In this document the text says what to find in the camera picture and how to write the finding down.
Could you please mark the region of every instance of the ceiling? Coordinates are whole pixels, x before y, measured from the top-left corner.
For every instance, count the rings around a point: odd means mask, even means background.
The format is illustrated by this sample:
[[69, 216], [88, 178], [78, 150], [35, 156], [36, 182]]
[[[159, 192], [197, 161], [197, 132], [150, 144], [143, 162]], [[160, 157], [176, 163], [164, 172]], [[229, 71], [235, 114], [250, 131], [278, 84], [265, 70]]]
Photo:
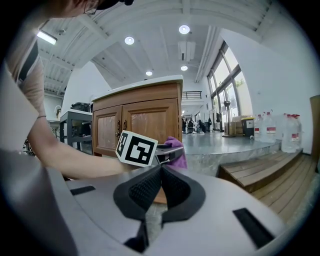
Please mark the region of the ceiling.
[[[226, 28], [260, 41], [270, 24], [271, 0], [135, 0], [68, 19], [50, 20], [43, 30], [55, 45], [38, 39], [45, 72], [44, 89], [63, 96], [72, 70], [92, 61], [112, 88], [147, 78], [183, 74], [198, 82]], [[188, 25], [191, 33], [179, 33]], [[124, 39], [134, 38], [127, 45]], [[195, 42], [194, 59], [179, 60], [178, 42]], [[187, 71], [181, 66], [187, 65]]]
[[202, 104], [199, 105], [183, 105], [182, 106], [182, 110], [184, 111], [183, 115], [184, 116], [194, 116], [200, 109], [200, 107], [202, 107]]

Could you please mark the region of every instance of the wooden step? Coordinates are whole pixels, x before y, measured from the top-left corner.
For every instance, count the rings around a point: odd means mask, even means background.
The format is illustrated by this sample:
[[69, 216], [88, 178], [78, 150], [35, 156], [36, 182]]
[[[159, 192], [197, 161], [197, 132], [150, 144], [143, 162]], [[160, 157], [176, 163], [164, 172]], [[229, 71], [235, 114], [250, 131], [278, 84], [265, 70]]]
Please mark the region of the wooden step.
[[230, 181], [252, 193], [279, 178], [301, 156], [301, 150], [295, 153], [278, 151], [246, 161], [222, 164], [218, 177]]
[[310, 155], [302, 155], [283, 175], [252, 195], [287, 222], [306, 195], [316, 166]]

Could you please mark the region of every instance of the window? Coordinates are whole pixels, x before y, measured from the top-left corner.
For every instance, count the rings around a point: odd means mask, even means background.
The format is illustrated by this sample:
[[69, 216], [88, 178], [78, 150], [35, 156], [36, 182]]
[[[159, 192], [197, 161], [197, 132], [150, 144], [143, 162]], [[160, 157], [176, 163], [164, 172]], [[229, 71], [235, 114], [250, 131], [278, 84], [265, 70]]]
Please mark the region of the window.
[[236, 99], [236, 93], [234, 89], [234, 85], [231, 83], [227, 86], [225, 89], [225, 94], [228, 97], [228, 100], [230, 101], [230, 119], [232, 121], [232, 118], [237, 117], [238, 114], [238, 104]]
[[234, 56], [234, 53], [231, 51], [230, 48], [228, 48], [228, 50], [226, 50], [224, 56], [226, 58], [226, 61], [229, 64], [231, 70], [234, 70], [235, 67], [238, 65], [238, 61], [237, 61], [236, 57]]
[[250, 116], [253, 114], [251, 98], [244, 74], [240, 72], [235, 78], [235, 87], [238, 92], [239, 107], [242, 115]]
[[230, 101], [231, 120], [238, 115], [252, 115], [251, 99], [246, 80], [235, 55], [226, 42], [221, 45], [211, 70], [208, 80], [211, 84], [210, 89], [212, 89], [213, 108], [221, 114], [222, 126], [220, 126], [220, 129], [224, 127], [223, 123], [227, 121], [228, 113], [224, 101]]
[[216, 91], [216, 87], [215, 87], [215, 80], [213, 76], [210, 76], [210, 83], [211, 83], [212, 92], [214, 93]]
[[215, 81], [217, 83], [216, 87], [218, 88], [220, 84], [229, 76], [229, 70], [225, 63], [225, 60], [222, 59], [219, 66], [216, 68], [214, 72]]

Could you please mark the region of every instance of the door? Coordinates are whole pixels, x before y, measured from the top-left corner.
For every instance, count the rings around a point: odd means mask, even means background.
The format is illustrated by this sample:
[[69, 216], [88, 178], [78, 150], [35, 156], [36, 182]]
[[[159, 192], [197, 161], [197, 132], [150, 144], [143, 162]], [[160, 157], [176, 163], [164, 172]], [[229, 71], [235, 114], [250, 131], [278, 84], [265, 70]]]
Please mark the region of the door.
[[125, 130], [155, 139], [163, 144], [168, 136], [179, 139], [178, 99], [159, 99], [122, 106]]
[[93, 152], [95, 155], [116, 157], [121, 129], [122, 106], [113, 106], [93, 112]]

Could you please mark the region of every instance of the wooden cabinet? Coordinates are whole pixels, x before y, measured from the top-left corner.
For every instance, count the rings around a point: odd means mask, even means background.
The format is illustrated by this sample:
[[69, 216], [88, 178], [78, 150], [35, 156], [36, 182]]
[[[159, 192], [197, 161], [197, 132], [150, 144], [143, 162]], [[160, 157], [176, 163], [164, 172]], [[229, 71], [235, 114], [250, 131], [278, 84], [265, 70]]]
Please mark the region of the wooden cabinet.
[[155, 139], [163, 144], [168, 136], [179, 137], [178, 100], [150, 100], [122, 106], [122, 124], [127, 130]]
[[122, 130], [155, 139], [159, 144], [168, 136], [182, 141], [181, 84], [157, 83], [96, 99], [92, 119], [94, 154], [116, 157]]
[[116, 157], [116, 147], [122, 132], [122, 106], [95, 111], [92, 122], [93, 152], [95, 155]]

